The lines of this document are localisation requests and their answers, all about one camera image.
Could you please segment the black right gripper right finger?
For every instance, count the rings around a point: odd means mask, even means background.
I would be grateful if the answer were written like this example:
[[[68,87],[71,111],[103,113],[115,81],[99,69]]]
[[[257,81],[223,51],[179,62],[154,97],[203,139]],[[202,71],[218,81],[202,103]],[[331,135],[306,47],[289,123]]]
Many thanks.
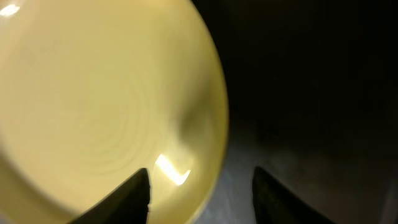
[[[258,166],[252,179],[252,204],[257,224],[333,224]]]

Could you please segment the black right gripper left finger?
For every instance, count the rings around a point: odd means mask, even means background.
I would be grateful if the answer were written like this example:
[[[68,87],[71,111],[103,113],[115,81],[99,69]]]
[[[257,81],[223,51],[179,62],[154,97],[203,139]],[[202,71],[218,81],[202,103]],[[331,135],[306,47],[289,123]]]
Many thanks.
[[[150,204],[150,178],[139,169],[106,198],[71,224],[146,224]]]

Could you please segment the yellow plate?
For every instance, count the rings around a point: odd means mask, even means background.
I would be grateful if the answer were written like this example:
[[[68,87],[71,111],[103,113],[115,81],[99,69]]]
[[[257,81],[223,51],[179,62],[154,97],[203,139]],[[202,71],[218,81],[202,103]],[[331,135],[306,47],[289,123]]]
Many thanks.
[[[191,223],[228,98],[189,0],[1,0],[1,220],[68,223],[141,168],[149,223]]]

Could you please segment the dark brown serving tray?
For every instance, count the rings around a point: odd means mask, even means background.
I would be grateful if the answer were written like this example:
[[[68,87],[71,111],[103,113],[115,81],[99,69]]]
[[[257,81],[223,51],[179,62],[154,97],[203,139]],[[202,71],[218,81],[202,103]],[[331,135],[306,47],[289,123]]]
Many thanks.
[[[226,195],[261,167],[333,223],[397,222],[397,2],[195,1],[221,58]]]

